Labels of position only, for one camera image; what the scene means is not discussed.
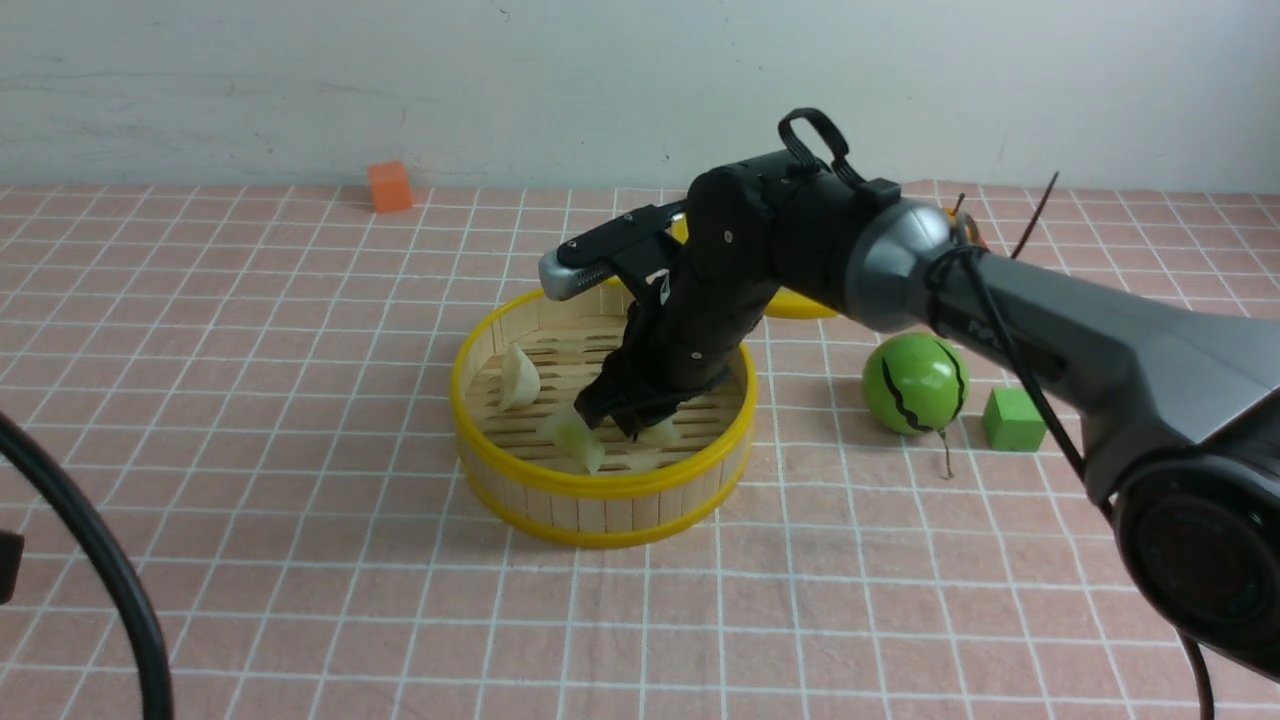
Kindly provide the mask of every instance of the black cable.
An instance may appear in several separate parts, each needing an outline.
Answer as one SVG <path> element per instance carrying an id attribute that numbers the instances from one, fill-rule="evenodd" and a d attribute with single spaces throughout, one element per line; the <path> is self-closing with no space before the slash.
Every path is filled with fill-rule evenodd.
<path id="1" fill-rule="evenodd" d="M 120 612 L 120 621 L 133 647 L 142 689 L 142 720 L 173 720 L 173 684 L 169 651 L 133 564 L 115 541 L 93 505 L 76 487 L 67 471 L 17 423 L 0 413 L 0 455 L 35 486 L 84 548 L 102 585 Z"/>
<path id="2" fill-rule="evenodd" d="M 1010 260 L 1016 260 L 1019 255 L 1023 254 L 1023 249 L 1027 247 L 1027 241 L 1032 238 L 1032 231 L 1036 229 L 1036 223 L 1039 222 L 1041 213 L 1044 211 L 1044 206 L 1048 205 L 1048 196 L 1053 195 L 1053 186 L 1057 184 L 1059 173 L 1053 173 L 1050 178 L 1048 186 L 1044 188 L 1044 195 L 1041 196 L 1039 205 L 1036 206 L 1036 211 L 1032 213 L 1032 219 L 1027 223 L 1027 229 L 1023 231 L 1023 237 L 1018 238 L 1018 245 L 1014 246 L 1014 251 L 1009 254 Z"/>
<path id="3" fill-rule="evenodd" d="M 1009 364 L 1012 366 L 1014 374 L 1018 375 L 1018 379 L 1023 383 L 1027 393 L 1032 396 L 1032 402 L 1036 405 L 1036 410 L 1039 411 L 1041 416 L 1044 419 L 1044 424 L 1048 427 L 1050 434 L 1053 436 L 1059 447 L 1062 448 L 1062 455 L 1066 456 L 1066 461 L 1071 465 L 1071 469 L 1075 470 L 1075 474 L 1083 479 L 1084 457 L 1080 456 L 1080 451 L 1075 448 L 1075 443 L 1073 443 L 1071 438 L 1066 434 L 1066 429 L 1057 419 L 1057 414 L 1053 413 L 1048 400 L 1044 398 L 1044 392 L 1036 380 L 1036 375 L 1032 374 L 1030 368 L 1027 365 L 1027 360 L 1014 343 L 1014 338 L 1009 334 L 1009 325 L 1005 324 L 1005 318 L 1000 314 L 1000 309 L 996 306 L 996 299 L 992 297 L 991 288 L 988 288 L 986 281 L 982 279 L 975 254 L 983 252 L 983 250 L 975 246 L 968 246 L 963 250 L 964 251 L 960 254 L 960 264 L 964 268 L 965 274 L 969 275 L 969 283 L 973 286 L 974 292 L 978 293 L 978 302 L 982 305 L 982 311 L 987 315 L 987 322 L 991 324 L 991 328 L 996 332 L 996 340 L 1000 341 L 1001 350 L 1009 357 Z"/>
<path id="4" fill-rule="evenodd" d="M 1023 245 L 1025 245 L 1025 237 L 1023 242 L 1019 243 L 1019 250 Z M 969 283 L 978 295 L 978 302 L 982 305 L 982 311 L 987 315 L 987 323 L 991 324 L 996 333 L 996 340 L 1000 342 L 1001 351 L 1004 351 L 1005 356 L 1009 357 L 1009 364 L 1018 375 L 1018 380 L 1023 384 L 1023 388 L 1027 389 L 1027 393 L 1032 396 L 1032 402 L 1036 404 L 1036 409 L 1039 410 L 1050 433 L 1062 450 L 1062 455 L 1066 456 L 1068 462 L 1071 464 L 1071 469 L 1075 470 L 1075 474 L 1083 482 L 1084 457 L 1080 455 L 1080 451 L 1076 450 L 1071 438 L 1066 434 L 1066 430 L 1062 428 L 1062 423 L 1057 419 L 1057 414 L 1053 413 L 1052 407 L 1050 407 L 1048 400 L 1044 398 L 1044 392 L 1041 389 L 1039 380 L 1037 380 L 1036 375 L 1032 374 L 1021 351 L 1019 351 L 1018 345 L 1014 343 L 1014 338 L 1009 333 L 1009 325 L 1005 324 L 1005 319 L 1000 314 L 1000 307 L 996 305 L 996 299 L 991 295 L 991 288 L 987 287 L 987 282 L 982 278 L 982 272 L 978 268 L 978 252 L 984 252 L 984 250 L 975 246 L 968 246 L 959 249 L 956 255 L 960 264 L 964 266 L 965 274 L 969 277 Z M 1111 503 L 1103 502 L 1100 510 L 1110 524 Z M 1204 664 L 1204 653 L 1201 651 L 1201 647 L 1196 643 L 1196 641 L 1183 633 L 1178 633 L 1178 639 L 1183 643 L 1183 650 L 1187 652 L 1187 661 L 1192 666 L 1192 675 L 1196 678 L 1196 694 L 1199 698 L 1201 720 L 1213 720 L 1213 685 L 1210 680 L 1208 666 Z"/>

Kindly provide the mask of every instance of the toy fruit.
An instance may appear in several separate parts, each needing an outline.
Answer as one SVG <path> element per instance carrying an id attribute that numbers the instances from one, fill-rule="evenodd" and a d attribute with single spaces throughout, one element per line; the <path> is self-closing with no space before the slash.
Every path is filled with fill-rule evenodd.
<path id="1" fill-rule="evenodd" d="M 969 370 L 947 341 L 923 332 L 892 337 L 863 366 L 863 400 L 886 428 L 904 436 L 938 433 L 951 448 L 946 428 L 969 398 Z"/>

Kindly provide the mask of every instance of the black stripe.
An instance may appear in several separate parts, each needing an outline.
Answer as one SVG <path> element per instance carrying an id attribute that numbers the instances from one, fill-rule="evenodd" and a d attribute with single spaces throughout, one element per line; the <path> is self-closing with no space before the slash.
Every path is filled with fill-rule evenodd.
<path id="1" fill-rule="evenodd" d="M 881 359 L 881 373 L 884 375 L 884 387 L 888 388 L 890 395 L 893 396 L 893 405 L 897 407 L 897 413 L 902 415 L 906 424 L 916 432 L 927 433 L 931 428 L 920 425 L 920 416 L 906 409 L 906 400 L 902 398 L 902 392 L 897 389 L 893 384 L 893 375 L 888 372 L 888 360 Z"/>
<path id="2" fill-rule="evenodd" d="M 959 389 L 956 391 L 956 411 L 951 415 L 951 419 L 955 420 L 960 416 L 960 410 L 964 407 L 964 372 L 960 370 L 960 360 L 951 352 L 950 347 L 943 345 L 942 341 L 937 338 L 934 338 L 933 342 L 938 343 L 938 347 L 942 348 L 947 360 L 951 360 L 951 366 L 956 369 L 956 384 L 959 386 Z"/>

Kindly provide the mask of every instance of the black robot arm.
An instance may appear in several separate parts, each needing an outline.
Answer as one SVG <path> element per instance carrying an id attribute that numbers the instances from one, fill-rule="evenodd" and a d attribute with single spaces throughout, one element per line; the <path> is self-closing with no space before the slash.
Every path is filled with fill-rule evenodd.
<path id="1" fill-rule="evenodd" d="M 809 120 L 828 165 L 796 138 Z M 699 176 L 548 254 L 552 300 L 618 275 L 622 346 L 577 398 L 635 434 L 723 380 L 780 288 L 878 332 L 925 323 L 1079 410 L 1055 433 L 1130 575 L 1184 635 L 1280 680 L 1280 324 L 1193 313 L 987 252 L 963 213 L 865 181 L 819 111 L 786 150 Z M 664 229 L 686 215 L 681 247 Z"/>

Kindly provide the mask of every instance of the steamer basket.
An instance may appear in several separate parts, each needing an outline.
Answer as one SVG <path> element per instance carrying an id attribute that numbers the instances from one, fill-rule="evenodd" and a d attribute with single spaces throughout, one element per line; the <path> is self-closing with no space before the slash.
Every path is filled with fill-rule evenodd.
<path id="1" fill-rule="evenodd" d="M 732 379 L 681 406 L 682 439 L 655 450 L 630 442 L 607 420 L 607 451 L 588 475 L 538 439 L 539 421 L 570 407 L 604 356 L 622 341 L 631 295 L 617 281 L 564 302 L 534 291 L 490 314 L 462 343 L 449 382 L 458 454 L 467 483 L 498 518 L 531 536 L 611 548 L 673 536 L 709 515 L 746 466 L 755 416 L 755 368 L 746 346 Z M 502 355 L 518 342 L 538 368 L 534 405 L 498 413 Z"/>

